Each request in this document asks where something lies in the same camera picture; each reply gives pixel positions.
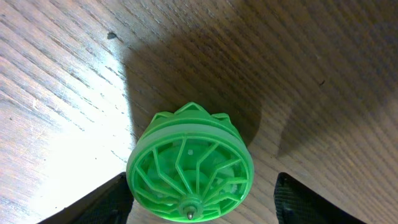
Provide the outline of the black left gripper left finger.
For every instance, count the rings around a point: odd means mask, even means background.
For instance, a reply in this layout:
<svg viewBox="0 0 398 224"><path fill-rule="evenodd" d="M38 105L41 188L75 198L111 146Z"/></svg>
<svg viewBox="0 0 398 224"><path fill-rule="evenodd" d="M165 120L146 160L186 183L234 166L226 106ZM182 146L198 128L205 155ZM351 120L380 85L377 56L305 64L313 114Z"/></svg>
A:
<svg viewBox="0 0 398 224"><path fill-rule="evenodd" d="M133 203L122 172L39 224L126 223Z"/></svg>

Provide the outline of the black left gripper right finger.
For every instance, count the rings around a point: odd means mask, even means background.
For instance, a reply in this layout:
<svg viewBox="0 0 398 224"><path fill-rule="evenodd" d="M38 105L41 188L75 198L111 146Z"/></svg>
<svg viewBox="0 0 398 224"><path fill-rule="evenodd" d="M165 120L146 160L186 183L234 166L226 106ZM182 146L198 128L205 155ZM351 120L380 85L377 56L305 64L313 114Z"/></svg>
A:
<svg viewBox="0 0 398 224"><path fill-rule="evenodd" d="M279 224L364 224L286 172L277 176L274 203Z"/></svg>

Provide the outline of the green spinning top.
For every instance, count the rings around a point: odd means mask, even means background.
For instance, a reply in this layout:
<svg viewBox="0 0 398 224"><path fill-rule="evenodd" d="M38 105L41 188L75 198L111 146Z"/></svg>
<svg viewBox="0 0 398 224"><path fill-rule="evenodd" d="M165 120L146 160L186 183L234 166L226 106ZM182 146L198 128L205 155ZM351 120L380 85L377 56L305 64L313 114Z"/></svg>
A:
<svg viewBox="0 0 398 224"><path fill-rule="evenodd" d="M228 114L189 102L154 115L129 156L126 180L134 199L158 217L206 222L244 201L254 163Z"/></svg>

